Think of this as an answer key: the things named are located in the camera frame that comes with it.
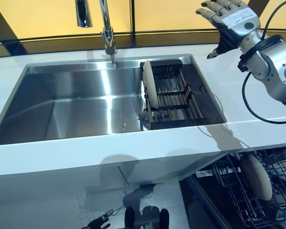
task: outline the sink basin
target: sink basin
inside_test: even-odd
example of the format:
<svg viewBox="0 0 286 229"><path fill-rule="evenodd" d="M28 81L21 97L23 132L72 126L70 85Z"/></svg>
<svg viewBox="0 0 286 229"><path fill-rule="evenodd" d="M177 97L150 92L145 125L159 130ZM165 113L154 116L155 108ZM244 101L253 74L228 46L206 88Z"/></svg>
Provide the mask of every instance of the sink basin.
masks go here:
<svg viewBox="0 0 286 229"><path fill-rule="evenodd" d="M192 90L204 94L202 99L207 95L214 103L190 55L124 58L117 59L116 64L29 64L0 115L0 145L145 130L141 119L146 104L140 63L172 59L183 62L184 77L192 84ZM214 115L212 109L205 112L204 107L211 107ZM223 122L216 105L209 103L201 110L213 116L206 124Z"/></svg>

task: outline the dish drying rack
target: dish drying rack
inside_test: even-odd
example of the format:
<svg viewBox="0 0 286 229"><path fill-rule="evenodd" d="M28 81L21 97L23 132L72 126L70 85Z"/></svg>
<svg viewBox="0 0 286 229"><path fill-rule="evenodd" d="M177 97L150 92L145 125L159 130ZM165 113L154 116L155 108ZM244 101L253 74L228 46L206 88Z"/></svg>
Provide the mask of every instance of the dish drying rack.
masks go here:
<svg viewBox="0 0 286 229"><path fill-rule="evenodd" d="M207 123L191 88L184 79L180 60L151 61L158 108L151 107L143 64L141 63L141 73L146 100L146 113L143 115L145 126L151 130L156 130Z"/></svg>
<svg viewBox="0 0 286 229"><path fill-rule="evenodd" d="M239 154L227 155L211 164L197 177L216 176L227 188L238 215L246 226L263 228L286 220L286 147L250 152L269 175L273 196L270 201L257 198L240 170Z"/></svg>

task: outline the robotic hand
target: robotic hand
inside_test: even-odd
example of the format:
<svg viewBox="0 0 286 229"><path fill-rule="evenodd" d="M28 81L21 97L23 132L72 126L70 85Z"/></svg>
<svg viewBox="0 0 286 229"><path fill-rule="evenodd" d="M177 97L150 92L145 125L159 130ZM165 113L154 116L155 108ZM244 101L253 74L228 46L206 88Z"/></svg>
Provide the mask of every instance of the robotic hand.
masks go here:
<svg viewBox="0 0 286 229"><path fill-rule="evenodd" d="M232 49L241 48L238 68L261 81L268 94L286 106L286 43L280 35L265 36L258 16L240 0L212 0L202 3L209 8L196 10L220 32L218 47L211 59Z"/></svg>
<svg viewBox="0 0 286 229"><path fill-rule="evenodd" d="M106 224L104 227L102 225L109 220L109 216L113 214L113 209L110 209L105 214L101 215L97 219L91 221L88 226L82 229L106 229L110 227L110 223Z"/></svg>

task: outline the wire rack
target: wire rack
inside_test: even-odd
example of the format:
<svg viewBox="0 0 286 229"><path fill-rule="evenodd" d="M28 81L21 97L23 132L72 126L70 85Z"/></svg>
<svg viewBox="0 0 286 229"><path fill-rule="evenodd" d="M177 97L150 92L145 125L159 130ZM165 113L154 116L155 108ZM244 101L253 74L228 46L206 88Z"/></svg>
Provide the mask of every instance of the wire rack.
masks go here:
<svg viewBox="0 0 286 229"><path fill-rule="evenodd" d="M191 88L184 80L179 65L152 66L157 90L158 108L151 107L147 88L144 88L146 112L151 129L202 125L206 122Z"/></svg>
<svg viewBox="0 0 286 229"><path fill-rule="evenodd" d="M286 148L250 152L269 175L273 196L270 201L257 198L240 170L240 155L227 155L212 163L209 171L197 172L197 177L216 176L227 188L231 200L246 226L263 228L286 220Z"/></svg>

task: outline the dishwasher door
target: dishwasher door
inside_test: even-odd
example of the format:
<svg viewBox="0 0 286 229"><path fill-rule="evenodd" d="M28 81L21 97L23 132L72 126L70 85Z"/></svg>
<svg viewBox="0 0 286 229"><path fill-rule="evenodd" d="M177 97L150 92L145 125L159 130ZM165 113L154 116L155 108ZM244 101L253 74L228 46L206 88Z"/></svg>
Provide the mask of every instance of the dishwasher door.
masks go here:
<svg viewBox="0 0 286 229"><path fill-rule="evenodd" d="M267 172L272 198L255 196L240 169L240 158L253 155ZM192 189L218 228L286 229L286 147L228 154L188 177Z"/></svg>

